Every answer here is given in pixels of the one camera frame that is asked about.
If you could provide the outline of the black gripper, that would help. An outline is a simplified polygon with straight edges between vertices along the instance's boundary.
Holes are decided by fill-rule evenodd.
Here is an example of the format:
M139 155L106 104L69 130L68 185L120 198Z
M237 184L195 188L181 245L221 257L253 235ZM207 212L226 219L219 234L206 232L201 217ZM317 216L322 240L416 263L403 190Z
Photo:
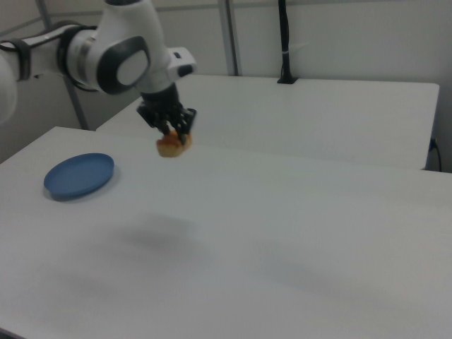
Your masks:
M143 101L137 112L145 122L164 136L174 129L181 144L186 144L196 118L196 110L183 106L179 101L176 85L172 84L158 93L142 93L141 97Z

